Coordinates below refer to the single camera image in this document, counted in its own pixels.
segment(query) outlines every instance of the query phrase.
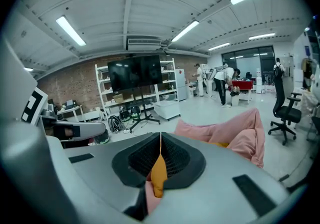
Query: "rolling tv stand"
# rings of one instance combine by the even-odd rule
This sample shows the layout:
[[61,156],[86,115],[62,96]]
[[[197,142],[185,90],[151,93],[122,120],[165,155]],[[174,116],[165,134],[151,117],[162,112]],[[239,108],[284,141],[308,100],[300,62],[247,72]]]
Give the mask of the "rolling tv stand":
[[[143,111],[144,111],[144,118],[140,118],[140,114],[138,113],[138,118],[135,119],[135,124],[132,125],[130,129],[130,133],[132,134],[133,128],[135,128],[141,121],[147,120],[147,121],[153,121],[153,122],[158,122],[160,125],[160,120],[158,119],[152,119],[152,114],[147,115],[147,110],[145,106],[145,101],[144,101],[144,95],[142,93],[142,88],[140,87],[140,93],[141,93],[141,100],[142,100],[142,106],[143,106]],[[133,94],[133,102],[137,104],[136,96],[135,96],[135,90],[132,89],[132,94]]]

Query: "red brick wall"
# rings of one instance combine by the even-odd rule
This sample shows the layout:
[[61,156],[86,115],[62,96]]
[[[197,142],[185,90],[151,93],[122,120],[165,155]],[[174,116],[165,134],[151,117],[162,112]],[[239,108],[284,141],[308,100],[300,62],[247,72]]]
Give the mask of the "red brick wall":
[[[108,62],[124,59],[125,55],[112,55],[84,61],[63,69],[60,69],[38,81],[38,88],[48,94],[48,99],[62,105],[67,100],[75,100],[82,105],[83,111],[101,107],[97,79],[95,74],[95,64],[98,67],[107,66]],[[195,81],[192,77],[196,73],[194,65],[196,63],[207,63],[207,58],[195,57],[182,54],[171,54],[166,57],[160,55],[161,60],[171,60],[174,58],[175,68],[184,69],[185,78]]]

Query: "office chair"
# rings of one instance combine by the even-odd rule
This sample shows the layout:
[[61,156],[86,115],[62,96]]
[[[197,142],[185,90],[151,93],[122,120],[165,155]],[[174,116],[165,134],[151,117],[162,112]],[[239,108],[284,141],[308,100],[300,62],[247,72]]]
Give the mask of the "office chair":
[[252,74],[250,74],[250,72],[245,73],[245,78],[246,79],[251,79],[252,78]]
[[301,93],[295,93],[291,92],[293,97],[287,97],[288,100],[290,100],[289,106],[283,106],[285,102],[285,92],[284,92],[284,86],[283,86],[283,81],[281,77],[275,77],[274,78],[274,86],[275,86],[275,91],[276,91],[276,102],[273,108],[273,115],[276,118],[281,118],[282,123],[277,123],[274,121],[271,121],[271,126],[276,125],[276,128],[272,128],[268,131],[268,134],[270,135],[272,131],[277,131],[281,130],[284,135],[284,141],[282,142],[282,145],[285,145],[287,143],[287,133],[289,132],[293,134],[293,139],[295,140],[296,133],[290,130],[287,127],[286,122],[288,121],[288,125],[291,125],[291,122],[293,123],[299,123],[301,120],[301,111],[292,108],[295,102],[300,102],[301,99],[296,98],[297,95],[301,96]]

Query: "man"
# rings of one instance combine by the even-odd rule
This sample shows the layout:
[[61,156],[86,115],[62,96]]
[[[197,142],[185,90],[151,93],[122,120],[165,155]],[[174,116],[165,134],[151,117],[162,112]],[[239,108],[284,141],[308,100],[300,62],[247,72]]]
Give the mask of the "man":
[[232,84],[232,79],[240,75],[240,70],[232,67],[224,67],[221,71],[218,71],[214,76],[215,85],[219,91],[221,107],[230,108],[231,106],[226,104],[226,83],[231,88],[232,92],[236,92],[237,89]]
[[196,77],[198,81],[198,91],[199,91],[198,97],[203,97],[204,96],[204,85],[203,85],[204,78],[202,74],[203,72],[199,63],[195,64],[195,68],[196,68],[196,74],[193,74],[192,76]]
[[276,67],[279,67],[280,70],[282,71],[282,73],[286,72],[286,69],[285,69],[284,65],[282,65],[280,63],[280,59],[279,58],[276,58],[276,64],[273,66],[273,70],[275,70]]

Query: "black tv screen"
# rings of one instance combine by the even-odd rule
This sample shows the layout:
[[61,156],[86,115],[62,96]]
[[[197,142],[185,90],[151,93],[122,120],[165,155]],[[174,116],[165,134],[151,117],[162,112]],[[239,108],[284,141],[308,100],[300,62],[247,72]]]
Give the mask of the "black tv screen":
[[143,56],[108,63],[114,92],[155,84],[162,84],[160,57]]

